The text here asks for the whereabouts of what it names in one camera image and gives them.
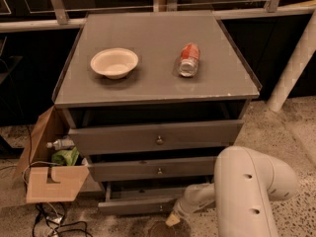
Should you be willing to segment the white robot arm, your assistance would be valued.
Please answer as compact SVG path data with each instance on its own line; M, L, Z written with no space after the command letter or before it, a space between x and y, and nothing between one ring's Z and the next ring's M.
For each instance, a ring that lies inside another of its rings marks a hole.
M219 237L278 237L271 202L292 198L297 190L297 176L287 163L230 146L216 158L213 182L188 186L166 225L172 227L214 203Z

